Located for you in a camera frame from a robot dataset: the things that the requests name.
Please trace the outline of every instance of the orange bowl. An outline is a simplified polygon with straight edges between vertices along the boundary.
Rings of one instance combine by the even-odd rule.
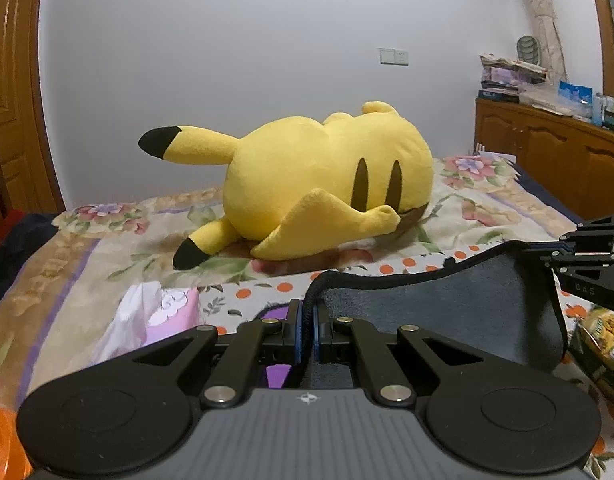
[[[0,408],[0,480],[23,480],[31,471],[16,434],[16,414]]]

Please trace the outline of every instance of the light switch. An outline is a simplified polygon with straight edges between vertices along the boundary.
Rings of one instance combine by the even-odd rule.
[[[396,64],[396,51],[392,48],[379,48],[381,53],[381,64],[393,65]]]
[[[394,63],[396,63],[397,65],[408,65],[409,53],[406,50],[395,50]]]

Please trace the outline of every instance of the purple object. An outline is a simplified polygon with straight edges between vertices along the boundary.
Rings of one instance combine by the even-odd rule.
[[[264,314],[263,319],[275,317],[276,319],[285,319],[287,317],[288,306],[281,306],[270,310]],[[283,382],[289,373],[290,365],[271,365],[267,367],[267,384],[270,388],[282,388]]]

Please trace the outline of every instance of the beige curtain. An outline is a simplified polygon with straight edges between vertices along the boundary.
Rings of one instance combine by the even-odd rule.
[[[553,0],[529,0],[534,17],[536,39],[541,46],[541,65],[547,69],[547,80],[558,84],[567,81],[561,38],[556,27]]]

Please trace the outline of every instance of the plush toy body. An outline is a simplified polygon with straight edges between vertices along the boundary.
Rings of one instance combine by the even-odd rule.
[[[252,256],[284,260],[396,230],[429,203],[432,157],[418,130],[382,102],[363,114],[324,123],[289,117],[242,139],[195,126],[166,126],[139,146],[180,164],[229,164],[225,216],[178,248],[174,267],[189,269],[238,240],[258,243]]]

